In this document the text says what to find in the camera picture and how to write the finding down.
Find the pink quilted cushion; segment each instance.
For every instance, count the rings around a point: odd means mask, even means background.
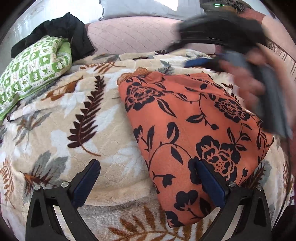
[[[175,34],[180,20],[161,17],[124,17],[102,20],[88,26],[89,38],[97,54],[145,53],[164,50]],[[191,48],[206,54],[215,53],[215,45],[192,44]]]

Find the metal screw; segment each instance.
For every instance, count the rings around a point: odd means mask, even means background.
[[[237,184],[235,182],[229,182],[228,186],[230,186],[231,188],[235,188],[237,187]]]
[[[257,186],[256,186],[256,189],[257,189],[258,191],[262,191],[262,190],[263,190],[263,188],[262,188],[260,185],[257,185]]]
[[[41,186],[40,186],[39,184],[37,184],[37,185],[34,187],[34,190],[35,190],[35,191],[38,191],[40,188],[41,188]]]
[[[66,188],[67,186],[69,186],[69,182],[63,182],[61,185],[62,188]]]

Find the person's hand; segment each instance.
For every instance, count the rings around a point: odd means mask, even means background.
[[[274,68],[286,101],[287,120],[292,127],[296,117],[296,84],[292,82],[284,61],[271,49],[260,44],[247,53],[246,57],[253,64],[269,64]],[[259,101],[258,96],[264,94],[265,86],[244,68],[235,67],[227,61],[220,61],[220,66],[233,75],[234,83],[239,87],[239,96],[244,99],[246,108],[252,110]]]

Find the blue gripper pad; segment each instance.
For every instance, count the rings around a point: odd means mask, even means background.
[[[193,59],[193,60],[188,60],[188,61],[186,61],[184,68],[203,66],[204,64],[208,63],[209,61],[211,61],[211,59],[208,59],[208,58],[197,58],[197,59]]]
[[[101,165],[99,161],[92,159],[86,168],[74,177],[74,179],[76,177],[80,178],[80,182],[73,191],[72,204],[74,208],[79,208],[84,205],[88,195],[90,194],[96,180],[100,175],[100,172]]]
[[[217,182],[213,174],[208,170],[202,161],[196,162],[196,170],[202,181],[202,185],[204,186],[207,194],[209,194],[211,200],[214,202],[215,206],[223,208],[226,203],[226,194],[221,185]]]

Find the bed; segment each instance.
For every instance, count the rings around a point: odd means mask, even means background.
[[[275,20],[251,9],[244,17],[255,18],[271,30],[269,47],[285,59],[296,78],[296,46],[292,39],[283,37],[287,36],[284,27],[276,22],[283,34],[275,34]],[[52,188],[70,181],[92,158],[100,161],[102,171],[79,213],[98,240],[199,240],[210,226],[218,208],[191,226],[168,226],[119,99],[118,80],[130,74],[141,75],[143,69],[166,74],[203,72],[233,94],[228,74],[183,68],[185,60],[215,55],[219,52],[217,46],[196,44],[187,50],[164,54],[165,46],[177,38],[174,28],[178,22],[137,16],[87,25],[96,49],[94,55],[73,63],[66,75],[21,100],[10,112],[0,128],[0,214],[18,240],[25,240],[34,185]],[[104,86],[100,110],[91,132],[81,141],[76,124],[82,121],[83,111],[90,108],[89,96],[95,94],[98,85]],[[246,182],[250,188],[256,184],[263,186],[273,224],[285,192],[289,193],[286,204],[291,197],[293,183],[284,190],[288,178],[285,155],[275,137],[264,160]],[[73,240],[60,210],[55,211],[66,237]],[[224,240],[234,228],[235,223]]]

